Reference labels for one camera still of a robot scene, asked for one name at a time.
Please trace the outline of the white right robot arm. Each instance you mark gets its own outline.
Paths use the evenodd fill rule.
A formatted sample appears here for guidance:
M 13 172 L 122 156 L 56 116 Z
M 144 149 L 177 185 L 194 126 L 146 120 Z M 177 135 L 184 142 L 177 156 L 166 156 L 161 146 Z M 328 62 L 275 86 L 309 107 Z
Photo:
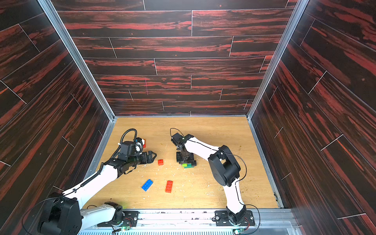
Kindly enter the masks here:
M 232 224 L 239 225 L 247 209 L 239 189 L 241 167 L 229 147 L 211 146 L 192 135 L 183 137 L 178 133 L 171 137 L 171 141 L 177 147 L 182 162 L 197 155 L 209 163 L 214 179 L 225 191 L 228 218 Z

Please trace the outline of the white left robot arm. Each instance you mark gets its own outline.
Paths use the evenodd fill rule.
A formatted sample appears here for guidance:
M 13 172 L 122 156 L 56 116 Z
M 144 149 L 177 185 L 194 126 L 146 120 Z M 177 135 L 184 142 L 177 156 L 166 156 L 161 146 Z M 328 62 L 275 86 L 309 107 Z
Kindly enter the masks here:
M 104 163 L 99 170 L 78 185 L 64 191 L 53 193 L 43 207 L 37 231 L 42 235 L 77 235 L 94 225 L 123 221 L 122 206 L 105 203 L 93 209 L 84 205 L 106 185 L 129 171 L 130 167 L 151 164 L 157 154 L 148 151 L 134 156 L 117 153 Z

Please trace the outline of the red long lego brick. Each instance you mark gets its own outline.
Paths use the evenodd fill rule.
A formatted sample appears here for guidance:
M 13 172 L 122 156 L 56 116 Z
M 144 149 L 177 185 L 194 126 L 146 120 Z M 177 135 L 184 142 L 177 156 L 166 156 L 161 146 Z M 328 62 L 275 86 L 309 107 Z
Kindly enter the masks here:
M 168 180 L 167 183 L 166 183 L 165 192 L 171 193 L 172 192 L 172 186 L 173 186 L 173 181 Z

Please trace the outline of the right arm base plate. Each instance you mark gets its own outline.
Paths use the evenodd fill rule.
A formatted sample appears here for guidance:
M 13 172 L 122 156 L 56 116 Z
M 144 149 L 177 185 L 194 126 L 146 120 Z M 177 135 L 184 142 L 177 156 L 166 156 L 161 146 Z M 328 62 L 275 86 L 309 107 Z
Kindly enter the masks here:
M 244 216 L 240 217 L 239 222 L 232 223 L 226 210 L 219 210 L 214 212 L 214 217 L 211 218 L 216 226 L 255 226 L 255 219 L 251 211 L 247 211 Z

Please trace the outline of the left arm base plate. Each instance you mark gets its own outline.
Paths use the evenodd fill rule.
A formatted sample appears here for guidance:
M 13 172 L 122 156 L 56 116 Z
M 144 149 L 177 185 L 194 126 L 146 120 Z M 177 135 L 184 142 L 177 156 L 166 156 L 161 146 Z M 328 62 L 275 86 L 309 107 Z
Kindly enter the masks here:
M 108 228 L 120 228 L 120 227 L 129 227 L 133 228 L 137 226 L 137 222 L 139 219 L 139 211 L 127 211 L 123 210 L 123 217 L 119 223 L 116 221 L 108 221 L 98 224 L 98 227 L 108 227 Z

